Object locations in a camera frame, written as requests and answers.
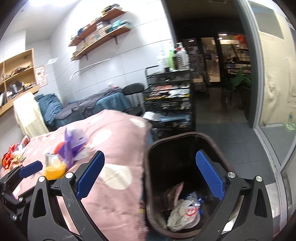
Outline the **yellow foam fruit net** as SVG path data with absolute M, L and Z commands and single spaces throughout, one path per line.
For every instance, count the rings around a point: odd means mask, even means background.
M 66 164 L 59 159 L 55 159 L 45 168 L 44 176 L 48 180 L 56 180 L 62 178 L 66 173 Z

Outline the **purple plastic wrapper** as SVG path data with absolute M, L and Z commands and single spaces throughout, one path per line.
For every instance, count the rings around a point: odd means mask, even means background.
M 64 142 L 58 150 L 57 155 L 62 158 L 66 165 L 72 166 L 74 164 L 74 158 L 87 142 L 88 137 L 81 128 L 66 129 L 64 133 Z

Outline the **white plastic bag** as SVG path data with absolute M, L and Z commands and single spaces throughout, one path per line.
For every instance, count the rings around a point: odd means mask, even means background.
M 172 232 L 193 228 L 201 219 L 200 206 L 195 199 L 180 200 L 168 217 L 167 228 Z

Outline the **orange foam fruit net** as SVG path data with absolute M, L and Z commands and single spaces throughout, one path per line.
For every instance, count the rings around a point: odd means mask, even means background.
M 56 147 L 55 147 L 55 149 L 54 149 L 54 151 L 53 151 L 53 153 L 56 155 L 56 154 L 58 154 L 58 152 L 59 152 L 59 150 L 63 147 L 63 145 L 64 145 L 64 141 L 63 142 L 60 142 L 58 145 L 56 145 Z

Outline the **dark brown trash bin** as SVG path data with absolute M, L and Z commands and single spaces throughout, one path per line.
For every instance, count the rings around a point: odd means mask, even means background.
M 233 171 L 218 145 L 207 134 L 188 132 L 155 141 L 144 157 L 144 186 L 149 227 L 175 240 L 195 237 L 213 216 L 220 200 L 213 196 L 199 168 L 196 153 L 203 150 L 211 161 L 226 171 Z M 172 232 L 167 227 L 173 209 L 175 188 L 183 184 L 180 198 L 196 192 L 202 198 L 202 215 L 198 224 Z

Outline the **red decoration pile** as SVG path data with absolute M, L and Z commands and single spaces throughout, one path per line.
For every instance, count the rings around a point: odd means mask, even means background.
M 19 144 L 9 146 L 8 151 L 3 155 L 1 164 L 5 170 L 12 170 L 15 167 L 22 166 L 24 150 L 19 150 Z

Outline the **pink polka dot blanket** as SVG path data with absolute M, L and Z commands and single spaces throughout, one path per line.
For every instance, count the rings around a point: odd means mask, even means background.
M 1 178 L 1 240 L 145 240 L 149 124 L 105 110 L 32 138 Z

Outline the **blue snack wrapper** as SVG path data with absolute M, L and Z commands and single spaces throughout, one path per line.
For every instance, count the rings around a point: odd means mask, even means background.
M 200 213 L 201 204 L 203 203 L 203 200 L 198 197 L 196 192 L 192 192 L 188 194 L 184 199 L 184 201 L 187 201 L 187 214 L 188 216 L 193 216 L 196 213 Z

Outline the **massage bed with blue cover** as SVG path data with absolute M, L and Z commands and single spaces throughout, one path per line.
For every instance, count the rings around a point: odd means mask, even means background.
M 81 100 L 63 105 L 55 94 L 40 94 L 35 97 L 49 131 L 69 123 L 84 120 L 104 109 L 124 111 L 131 102 L 119 87 L 109 87 Z

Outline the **cream towel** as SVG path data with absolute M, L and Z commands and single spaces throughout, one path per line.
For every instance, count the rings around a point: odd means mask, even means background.
M 32 92 L 24 93 L 13 101 L 16 123 L 24 135 L 30 138 L 49 133 L 38 102 Z

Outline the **black salon stool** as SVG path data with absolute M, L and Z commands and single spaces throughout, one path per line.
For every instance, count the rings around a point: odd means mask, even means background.
M 122 92 L 125 96 L 129 96 L 132 101 L 131 107 L 125 109 L 124 112 L 135 116 L 142 116 L 144 109 L 140 94 L 144 92 L 144 85 L 142 83 L 133 83 L 125 86 Z

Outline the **black mesh trolley cart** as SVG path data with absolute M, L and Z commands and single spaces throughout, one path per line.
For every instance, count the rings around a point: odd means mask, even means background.
M 149 120 L 158 137 L 194 131 L 196 112 L 191 70 L 160 70 L 155 65 L 145 68 L 144 73 L 147 88 L 143 92 L 143 117 Z

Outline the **green potted plant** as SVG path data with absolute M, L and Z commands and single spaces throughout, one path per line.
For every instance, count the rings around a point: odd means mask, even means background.
M 247 67 L 239 69 L 236 75 L 231 78 L 231 84 L 234 90 L 237 88 L 251 89 L 251 69 Z

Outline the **clear pump bottle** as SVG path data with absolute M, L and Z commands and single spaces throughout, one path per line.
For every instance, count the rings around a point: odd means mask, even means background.
M 182 43 L 177 43 L 177 61 L 180 70 L 188 70 L 189 66 L 189 56 L 183 47 Z

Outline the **lower wooden wall shelf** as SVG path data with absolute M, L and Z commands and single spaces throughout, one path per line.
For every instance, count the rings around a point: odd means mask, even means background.
M 129 32 L 131 30 L 130 27 L 127 25 L 122 25 L 119 28 L 111 31 L 110 33 L 106 34 L 104 37 L 90 43 L 87 47 L 82 49 L 78 52 L 74 57 L 71 58 L 71 61 L 77 61 L 89 54 L 91 51 L 96 49 L 97 47 L 101 46 L 102 44 L 110 41 L 111 39 L 115 39 L 115 43 L 117 44 L 117 37 Z

